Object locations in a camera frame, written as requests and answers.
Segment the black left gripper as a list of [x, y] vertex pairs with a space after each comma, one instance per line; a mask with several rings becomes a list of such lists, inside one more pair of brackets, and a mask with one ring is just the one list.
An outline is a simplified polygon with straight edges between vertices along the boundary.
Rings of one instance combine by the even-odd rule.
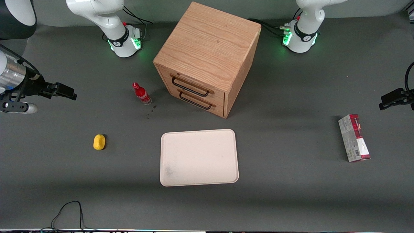
[[410, 105], [411, 110], [414, 111], [414, 89], [405, 91], [403, 88], [397, 88], [383, 95], [379, 103], [379, 109], [383, 111], [398, 105]]

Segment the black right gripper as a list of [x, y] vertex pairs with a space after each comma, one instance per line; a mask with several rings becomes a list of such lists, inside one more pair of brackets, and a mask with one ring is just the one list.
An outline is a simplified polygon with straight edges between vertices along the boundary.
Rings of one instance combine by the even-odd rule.
[[62, 83], [56, 83], [56, 85], [48, 83], [44, 80], [43, 75], [39, 76], [34, 72], [26, 72], [25, 78], [19, 86], [19, 97], [33, 95], [45, 98], [65, 97], [74, 101], [77, 99], [73, 88]]

